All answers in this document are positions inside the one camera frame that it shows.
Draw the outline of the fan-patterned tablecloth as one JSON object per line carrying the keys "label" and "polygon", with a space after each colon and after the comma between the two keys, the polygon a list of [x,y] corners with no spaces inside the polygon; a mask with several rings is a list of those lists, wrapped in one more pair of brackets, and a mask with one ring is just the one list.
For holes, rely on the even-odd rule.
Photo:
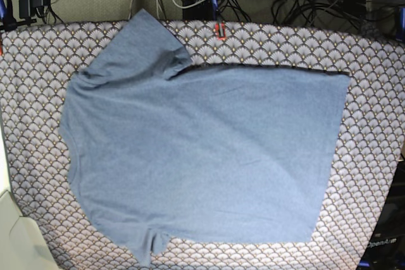
{"label": "fan-patterned tablecloth", "polygon": [[[122,28],[72,23],[4,34],[1,114],[11,190],[63,269],[138,269],[125,248],[85,217],[66,179],[58,133],[66,86]],[[358,269],[404,145],[404,47],[308,28],[228,23],[218,40],[203,21],[167,21],[193,63],[240,63],[344,71],[351,76],[316,229],[307,243],[227,244],[173,239],[152,269]]]}

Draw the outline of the black box behind table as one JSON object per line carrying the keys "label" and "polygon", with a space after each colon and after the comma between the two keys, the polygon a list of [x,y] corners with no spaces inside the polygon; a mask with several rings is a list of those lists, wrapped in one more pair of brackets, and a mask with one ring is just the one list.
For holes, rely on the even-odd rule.
{"label": "black box behind table", "polygon": [[201,21],[212,21],[214,20],[213,7],[211,0],[206,0],[205,2],[193,6],[192,8],[187,8],[182,10],[183,20],[201,20]]}

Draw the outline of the red table clamp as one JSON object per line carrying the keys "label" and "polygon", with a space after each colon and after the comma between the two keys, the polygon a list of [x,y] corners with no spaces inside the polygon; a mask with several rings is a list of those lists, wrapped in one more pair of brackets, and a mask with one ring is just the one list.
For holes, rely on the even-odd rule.
{"label": "red table clamp", "polygon": [[223,22],[217,22],[215,24],[215,33],[218,40],[225,40],[226,36],[226,27]]}

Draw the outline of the black OpenArm base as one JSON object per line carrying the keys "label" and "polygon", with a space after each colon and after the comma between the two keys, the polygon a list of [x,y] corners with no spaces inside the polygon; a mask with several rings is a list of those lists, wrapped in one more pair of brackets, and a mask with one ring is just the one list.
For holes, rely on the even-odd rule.
{"label": "black OpenArm base", "polygon": [[400,161],[358,269],[404,269],[404,161]]}

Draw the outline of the blue T-shirt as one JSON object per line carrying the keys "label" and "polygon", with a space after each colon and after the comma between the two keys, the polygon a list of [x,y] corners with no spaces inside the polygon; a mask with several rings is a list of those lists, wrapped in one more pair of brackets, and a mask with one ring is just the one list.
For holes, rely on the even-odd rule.
{"label": "blue T-shirt", "polygon": [[350,78],[295,68],[193,68],[137,13],[70,80],[59,132],[89,221],[144,266],[171,237],[308,242]]}

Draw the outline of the white furniture at left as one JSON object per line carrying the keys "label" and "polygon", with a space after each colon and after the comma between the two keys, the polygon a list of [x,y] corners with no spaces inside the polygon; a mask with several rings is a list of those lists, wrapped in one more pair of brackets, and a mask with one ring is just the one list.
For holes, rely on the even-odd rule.
{"label": "white furniture at left", "polygon": [[37,223],[23,216],[11,192],[1,135],[1,269],[58,269]]}

